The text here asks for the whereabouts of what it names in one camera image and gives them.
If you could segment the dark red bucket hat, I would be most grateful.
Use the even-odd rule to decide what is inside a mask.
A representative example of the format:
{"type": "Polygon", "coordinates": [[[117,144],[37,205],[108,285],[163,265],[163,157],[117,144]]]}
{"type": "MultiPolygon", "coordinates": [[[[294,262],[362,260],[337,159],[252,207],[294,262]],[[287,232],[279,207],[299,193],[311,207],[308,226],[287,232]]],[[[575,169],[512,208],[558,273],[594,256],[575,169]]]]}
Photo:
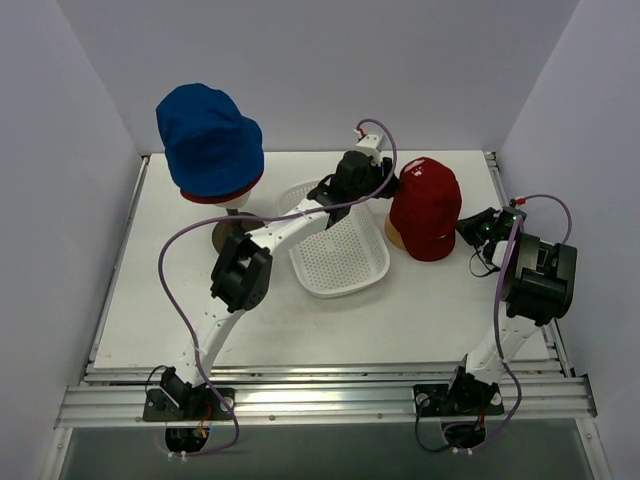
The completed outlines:
{"type": "Polygon", "coordinates": [[[195,195],[193,193],[186,192],[183,189],[180,190],[180,195],[185,200],[188,200],[196,204],[222,205],[224,203],[234,202],[234,201],[243,199],[245,197],[248,197],[250,195],[251,190],[258,184],[261,178],[262,178],[262,174],[256,176],[250,183],[248,183],[244,187],[223,195],[214,195],[214,196],[195,195]]]}

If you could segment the blue bucket hat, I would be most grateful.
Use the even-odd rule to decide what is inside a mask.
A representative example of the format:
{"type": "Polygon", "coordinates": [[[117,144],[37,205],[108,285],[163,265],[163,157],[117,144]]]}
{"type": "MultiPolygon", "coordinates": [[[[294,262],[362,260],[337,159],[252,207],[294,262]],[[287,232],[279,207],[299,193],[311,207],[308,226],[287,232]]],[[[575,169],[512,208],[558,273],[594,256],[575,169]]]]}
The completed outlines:
{"type": "Polygon", "coordinates": [[[231,97],[205,84],[173,89],[156,121],[174,184],[195,195],[223,195],[264,173],[263,134],[231,97]]]}

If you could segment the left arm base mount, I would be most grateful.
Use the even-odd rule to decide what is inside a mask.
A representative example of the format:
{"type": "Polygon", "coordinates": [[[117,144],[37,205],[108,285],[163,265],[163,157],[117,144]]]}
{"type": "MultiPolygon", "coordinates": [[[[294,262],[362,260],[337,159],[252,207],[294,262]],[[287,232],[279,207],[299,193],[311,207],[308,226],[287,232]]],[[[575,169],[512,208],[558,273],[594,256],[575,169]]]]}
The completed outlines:
{"type": "Polygon", "coordinates": [[[230,410],[206,386],[202,385],[180,406],[162,389],[147,391],[142,420],[146,423],[167,424],[164,442],[173,453],[201,453],[208,442],[212,425],[231,421],[230,410]]]}

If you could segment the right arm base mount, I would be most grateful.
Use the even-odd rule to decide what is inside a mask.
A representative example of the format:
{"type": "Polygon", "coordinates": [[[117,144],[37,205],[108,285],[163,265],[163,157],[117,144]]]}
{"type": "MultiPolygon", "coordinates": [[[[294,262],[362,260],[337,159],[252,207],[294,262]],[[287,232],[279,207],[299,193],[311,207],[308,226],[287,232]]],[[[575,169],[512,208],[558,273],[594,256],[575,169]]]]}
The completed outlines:
{"type": "Polygon", "coordinates": [[[489,399],[472,398],[465,394],[455,396],[444,383],[415,384],[412,391],[414,437],[422,450],[432,454],[470,454],[473,448],[487,440],[487,420],[505,413],[499,390],[490,390],[489,399]],[[429,445],[423,441],[420,428],[423,419],[440,420],[440,445],[429,445]]]}

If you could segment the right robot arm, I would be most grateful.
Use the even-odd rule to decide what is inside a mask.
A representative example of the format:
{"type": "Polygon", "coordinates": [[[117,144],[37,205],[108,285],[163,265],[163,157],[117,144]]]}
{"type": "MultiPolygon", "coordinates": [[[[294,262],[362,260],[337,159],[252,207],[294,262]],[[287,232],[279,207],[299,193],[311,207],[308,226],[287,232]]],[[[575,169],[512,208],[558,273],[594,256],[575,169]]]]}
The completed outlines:
{"type": "Polygon", "coordinates": [[[574,294],[578,250],[523,231],[526,214],[488,208],[456,222],[456,231],[498,273],[489,332],[457,367],[444,388],[455,412],[486,406],[508,363],[527,339],[568,312],[574,294]]]}

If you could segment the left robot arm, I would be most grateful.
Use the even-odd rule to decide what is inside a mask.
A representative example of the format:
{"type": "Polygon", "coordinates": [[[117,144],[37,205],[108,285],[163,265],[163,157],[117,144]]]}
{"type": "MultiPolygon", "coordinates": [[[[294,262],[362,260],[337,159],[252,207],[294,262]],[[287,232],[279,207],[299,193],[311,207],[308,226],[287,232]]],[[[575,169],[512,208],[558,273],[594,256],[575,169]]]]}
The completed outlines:
{"type": "Polygon", "coordinates": [[[336,171],[323,178],[306,197],[281,217],[268,217],[265,225],[248,233],[229,234],[211,272],[211,303],[204,329],[198,332],[171,293],[164,273],[169,247],[182,235],[207,225],[207,220],[180,230],[160,250],[157,270],[161,286],[185,323],[192,349],[175,365],[165,368],[159,384],[166,408],[179,419],[190,419],[209,391],[221,395],[205,370],[212,366],[238,320],[266,297],[274,255],[288,251],[307,238],[326,231],[353,206],[370,199],[390,198],[397,184],[398,153],[383,157],[377,151],[352,149],[343,154],[336,171]]]}

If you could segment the red cap with strap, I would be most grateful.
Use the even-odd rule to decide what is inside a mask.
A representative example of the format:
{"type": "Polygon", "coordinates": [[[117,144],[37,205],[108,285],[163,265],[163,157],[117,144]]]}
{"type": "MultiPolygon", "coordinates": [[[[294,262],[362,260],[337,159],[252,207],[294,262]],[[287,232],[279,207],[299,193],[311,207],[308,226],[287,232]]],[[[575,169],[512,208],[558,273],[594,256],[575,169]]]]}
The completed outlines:
{"type": "Polygon", "coordinates": [[[462,195],[454,172],[430,157],[404,166],[387,216],[399,231],[405,252],[421,262],[447,257],[455,246],[462,195]]]}

